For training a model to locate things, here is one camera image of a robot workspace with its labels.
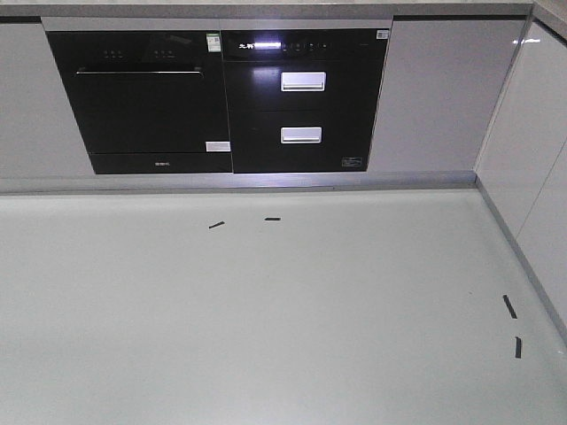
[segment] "sticker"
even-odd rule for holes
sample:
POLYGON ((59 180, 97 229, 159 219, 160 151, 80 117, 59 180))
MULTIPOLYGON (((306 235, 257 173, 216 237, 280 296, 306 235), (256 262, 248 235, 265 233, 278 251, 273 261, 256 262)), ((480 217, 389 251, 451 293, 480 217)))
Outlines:
POLYGON ((362 166, 362 158, 361 157, 343 158, 341 160, 341 166, 362 166))
POLYGON ((205 142, 207 152, 230 152, 230 142, 205 142))
POLYGON ((377 40, 387 40, 390 37, 390 30, 388 29, 378 29, 376 31, 377 40))
POLYGON ((206 33, 206 45, 211 53, 221 51, 221 35, 219 33, 206 33))

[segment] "built-in oven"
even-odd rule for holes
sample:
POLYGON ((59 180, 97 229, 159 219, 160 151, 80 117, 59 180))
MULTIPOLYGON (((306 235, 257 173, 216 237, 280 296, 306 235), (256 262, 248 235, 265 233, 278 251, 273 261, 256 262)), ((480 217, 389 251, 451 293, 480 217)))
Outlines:
POLYGON ((366 170, 388 35, 223 31, 235 173, 366 170))
POLYGON ((232 171, 218 31, 48 39, 96 173, 232 171))

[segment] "white floor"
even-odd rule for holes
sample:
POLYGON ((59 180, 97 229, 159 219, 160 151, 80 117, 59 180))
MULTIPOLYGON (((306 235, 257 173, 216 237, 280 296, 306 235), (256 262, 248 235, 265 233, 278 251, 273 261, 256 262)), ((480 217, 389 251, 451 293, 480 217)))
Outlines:
POLYGON ((0 197, 0 236, 2 424, 567 423, 473 189, 0 197))

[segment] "silver handle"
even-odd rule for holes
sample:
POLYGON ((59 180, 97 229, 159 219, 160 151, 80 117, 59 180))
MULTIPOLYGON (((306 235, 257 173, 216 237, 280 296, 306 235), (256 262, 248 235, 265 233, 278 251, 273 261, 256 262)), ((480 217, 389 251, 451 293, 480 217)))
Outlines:
POLYGON ((282 73, 282 91, 325 91, 327 73, 282 73))
POLYGON ((280 131, 280 142, 284 144, 321 142, 321 127, 282 127, 280 131))
POLYGON ((323 90, 323 85, 321 84, 284 84, 284 90, 323 90))
POLYGON ((148 74, 148 73, 198 73, 203 77, 200 71, 77 71, 75 75, 107 75, 107 74, 148 74))
POLYGON ((319 143, 320 137, 284 137, 282 143, 319 143))

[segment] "glossy cabinet door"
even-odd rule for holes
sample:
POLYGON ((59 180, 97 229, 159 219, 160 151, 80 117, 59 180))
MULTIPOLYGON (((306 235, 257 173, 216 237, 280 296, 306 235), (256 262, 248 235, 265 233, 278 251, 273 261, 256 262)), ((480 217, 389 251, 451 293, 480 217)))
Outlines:
POLYGON ((567 137, 567 47, 538 24, 525 40, 477 170, 516 237, 567 137))
POLYGON ((0 24, 0 177, 94 175, 41 24, 0 24))
POLYGON ((567 150, 563 147, 517 241, 567 323, 567 150))
POLYGON ((396 20, 369 171, 472 170, 522 20, 396 20))

